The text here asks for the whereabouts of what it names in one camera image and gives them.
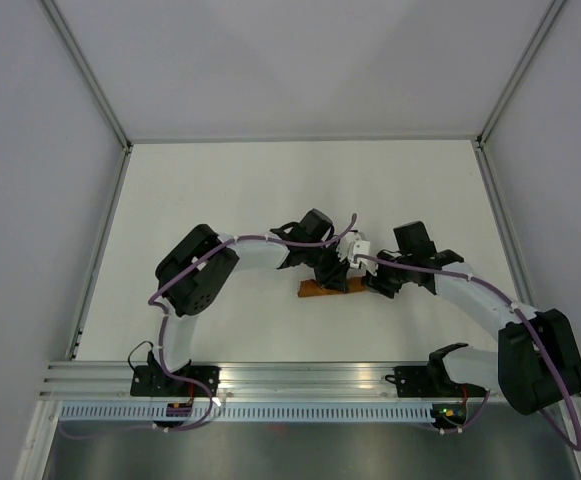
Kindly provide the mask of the brown cloth napkin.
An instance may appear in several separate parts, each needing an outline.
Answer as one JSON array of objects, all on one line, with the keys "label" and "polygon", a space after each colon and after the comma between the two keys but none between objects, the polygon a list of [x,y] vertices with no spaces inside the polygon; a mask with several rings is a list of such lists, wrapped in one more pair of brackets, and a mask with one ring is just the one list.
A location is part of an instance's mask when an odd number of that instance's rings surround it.
[{"label": "brown cloth napkin", "polygon": [[362,277],[352,277],[346,280],[346,291],[328,289],[320,286],[315,280],[302,280],[299,284],[297,296],[299,298],[321,297],[330,295],[349,295],[367,290]]}]

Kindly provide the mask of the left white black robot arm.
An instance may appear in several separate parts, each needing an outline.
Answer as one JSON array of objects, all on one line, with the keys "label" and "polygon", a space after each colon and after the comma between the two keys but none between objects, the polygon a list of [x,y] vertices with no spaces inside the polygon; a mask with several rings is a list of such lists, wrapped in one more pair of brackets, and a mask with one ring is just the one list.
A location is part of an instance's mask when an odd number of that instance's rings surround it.
[{"label": "left white black robot arm", "polygon": [[353,214],[340,233],[318,209],[261,234],[222,235],[207,224],[195,226],[157,265],[157,289],[147,300],[162,312],[151,353],[156,362],[154,385],[176,396],[188,382],[201,383],[189,374],[192,335],[200,314],[234,273],[307,266],[318,286],[346,293],[351,263],[340,245],[357,233],[357,218]]}]

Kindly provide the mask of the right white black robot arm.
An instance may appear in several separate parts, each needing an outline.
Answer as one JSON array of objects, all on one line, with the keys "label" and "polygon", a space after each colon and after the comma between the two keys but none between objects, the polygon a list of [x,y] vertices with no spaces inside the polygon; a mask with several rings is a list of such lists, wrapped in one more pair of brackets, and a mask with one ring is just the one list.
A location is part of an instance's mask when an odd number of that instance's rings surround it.
[{"label": "right white black robot arm", "polygon": [[396,252],[370,256],[364,247],[355,249],[355,259],[369,269],[366,287],[393,298],[403,285],[415,284],[457,307],[496,342],[493,351],[458,342],[430,353],[426,381],[433,392],[491,390],[522,415],[581,393],[581,355],[561,311],[511,298],[456,252],[437,250],[420,221],[395,228],[394,235]]}]

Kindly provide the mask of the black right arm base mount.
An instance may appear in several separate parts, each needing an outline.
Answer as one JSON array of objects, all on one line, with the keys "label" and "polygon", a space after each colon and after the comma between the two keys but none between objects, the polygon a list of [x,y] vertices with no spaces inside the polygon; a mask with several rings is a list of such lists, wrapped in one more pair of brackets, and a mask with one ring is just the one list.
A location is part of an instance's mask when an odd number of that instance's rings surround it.
[{"label": "black right arm base mount", "polygon": [[399,398],[464,399],[483,398],[486,390],[472,384],[460,384],[424,365],[400,365],[384,376],[396,388]]}]

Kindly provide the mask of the right aluminium side rail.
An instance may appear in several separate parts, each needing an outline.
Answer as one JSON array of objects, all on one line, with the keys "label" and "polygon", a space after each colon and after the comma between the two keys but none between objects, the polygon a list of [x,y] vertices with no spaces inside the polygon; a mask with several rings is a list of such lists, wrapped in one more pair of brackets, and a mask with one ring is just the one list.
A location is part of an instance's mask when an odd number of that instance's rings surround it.
[{"label": "right aluminium side rail", "polygon": [[539,307],[540,301],[536,299],[531,285],[510,212],[496,176],[493,161],[486,152],[485,143],[479,137],[472,139],[471,145],[494,217],[507,268],[512,278],[516,298],[525,304]]}]

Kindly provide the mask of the aluminium side rail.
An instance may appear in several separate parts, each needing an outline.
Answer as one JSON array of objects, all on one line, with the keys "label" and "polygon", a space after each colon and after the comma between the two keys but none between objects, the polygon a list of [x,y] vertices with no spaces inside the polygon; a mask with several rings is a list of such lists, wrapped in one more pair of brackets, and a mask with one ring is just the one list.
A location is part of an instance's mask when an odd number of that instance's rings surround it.
[{"label": "aluminium side rail", "polygon": [[539,307],[540,301],[536,299],[531,285],[510,212],[496,176],[493,161],[486,152],[485,143],[479,137],[472,139],[471,145],[494,217],[507,268],[512,278],[516,298],[525,304]]},{"label": "aluminium side rail", "polygon": [[78,297],[76,310],[72,320],[72,331],[63,359],[72,361],[76,359],[84,325],[87,320],[94,289],[99,276],[99,269],[103,260],[110,230],[123,188],[127,168],[132,155],[133,145],[129,144],[122,150],[121,158],[115,170],[114,182],[108,198],[104,204],[101,222],[97,230],[92,255],[88,264],[86,277]]}]

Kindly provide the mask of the left aluminium side rail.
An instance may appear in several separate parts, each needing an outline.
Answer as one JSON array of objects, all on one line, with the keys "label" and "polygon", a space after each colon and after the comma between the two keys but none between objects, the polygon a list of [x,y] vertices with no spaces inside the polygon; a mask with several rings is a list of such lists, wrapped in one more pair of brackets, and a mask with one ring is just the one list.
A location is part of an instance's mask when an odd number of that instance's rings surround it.
[{"label": "left aluminium side rail", "polygon": [[132,155],[133,145],[129,144],[122,150],[121,158],[115,170],[114,182],[108,198],[104,204],[101,222],[97,230],[92,255],[88,264],[86,277],[78,297],[76,310],[72,320],[72,331],[63,359],[72,361],[76,359],[84,325],[87,320],[94,289],[99,276],[99,269],[103,260],[110,230],[123,188],[127,168]]}]

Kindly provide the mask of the aluminium front frame rail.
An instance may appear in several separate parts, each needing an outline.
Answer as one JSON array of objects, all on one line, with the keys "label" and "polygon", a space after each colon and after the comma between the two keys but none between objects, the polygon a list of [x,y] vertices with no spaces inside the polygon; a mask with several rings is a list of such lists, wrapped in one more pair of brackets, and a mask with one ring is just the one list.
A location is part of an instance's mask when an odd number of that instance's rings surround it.
[{"label": "aluminium front frame rail", "polygon": [[[223,400],[235,402],[371,402],[405,400],[458,402],[462,391],[432,396],[412,386],[414,375],[399,374],[423,368],[410,362],[194,362],[192,371],[215,366],[209,382]],[[42,373],[36,388],[41,400],[129,400],[133,369],[124,361],[57,361]]]}]

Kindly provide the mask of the right aluminium corner post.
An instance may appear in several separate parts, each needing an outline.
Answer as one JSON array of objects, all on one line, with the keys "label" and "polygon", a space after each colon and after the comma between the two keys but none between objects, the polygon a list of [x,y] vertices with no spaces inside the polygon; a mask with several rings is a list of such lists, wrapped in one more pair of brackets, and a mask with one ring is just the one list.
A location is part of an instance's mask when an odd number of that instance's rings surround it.
[{"label": "right aluminium corner post", "polygon": [[501,117],[519,89],[524,77],[529,72],[534,60],[547,41],[561,13],[568,4],[569,1],[567,0],[552,0],[548,3],[537,27],[534,29],[520,58],[508,77],[503,90],[497,97],[497,100],[482,125],[482,128],[474,138],[473,144],[476,149],[482,150],[488,139],[492,136],[495,127],[498,125]]}]

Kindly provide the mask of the aluminium corner post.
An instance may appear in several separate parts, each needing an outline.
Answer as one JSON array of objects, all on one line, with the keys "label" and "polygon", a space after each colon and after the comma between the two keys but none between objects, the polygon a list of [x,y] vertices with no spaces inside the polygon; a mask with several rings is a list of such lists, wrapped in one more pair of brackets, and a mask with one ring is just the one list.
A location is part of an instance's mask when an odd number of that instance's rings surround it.
[{"label": "aluminium corner post", "polygon": [[497,100],[482,125],[482,128],[474,138],[473,144],[476,149],[482,150],[488,139],[492,136],[495,127],[498,125],[501,117],[519,89],[524,77],[529,72],[534,60],[547,41],[561,13],[568,4],[569,1],[567,0],[552,0],[548,3],[537,27],[534,29],[520,58],[508,77],[503,90],[497,97]]},{"label": "aluminium corner post", "polygon": [[132,142],[128,138],[124,127],[116,115],[107,95],[105,94],[97,76],[92,69],[90,62],[86,58],[78,39],[72,31],[67,19],[57,1],[39,0],[37,2],[41,11],[51,24],[54,33],[63,48],[65,49],[70,62],[76,69],[79,77],[83,81],[86,90],[89,92],[95,106],[107,127],[112,132],[122,151],[127,153],[131,150]]}]

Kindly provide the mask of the left aluminium corner post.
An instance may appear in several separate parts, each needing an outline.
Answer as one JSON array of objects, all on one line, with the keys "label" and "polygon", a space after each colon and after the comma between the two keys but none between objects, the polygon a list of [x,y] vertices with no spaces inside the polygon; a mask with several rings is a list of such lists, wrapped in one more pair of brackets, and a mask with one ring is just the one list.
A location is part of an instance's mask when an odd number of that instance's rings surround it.
[{"label": "left aluminium corner post", "polygon": [[63,48],[65,49],[70,62],[76,69],[79,77],[83,81],[86,90],[89,92],[95,106],[107,127],[112,132],[122,151],[127,153],[131,150],[132,142],[128,138],[124,127],[116,115],[107,95],[105,94],[97,76],[92,69],[90,62],[86,58],[78,39],[72,31],[67,19],[57,1],[39,0],[37,2],[41,11],[51,24],[54,33]]}]

